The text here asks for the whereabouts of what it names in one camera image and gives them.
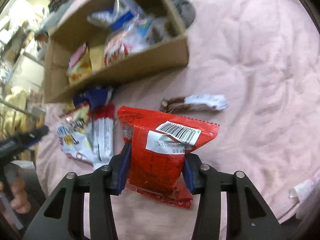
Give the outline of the person's left hand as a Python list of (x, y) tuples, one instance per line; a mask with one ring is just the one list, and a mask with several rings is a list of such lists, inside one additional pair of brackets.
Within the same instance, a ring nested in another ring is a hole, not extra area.
[(20, 214), (28, 213), (31, 210), (31, 204), (25, 191), (24, 180), (17, 176), (10, 188), (14, 197), (10, 202), (11, 208)]

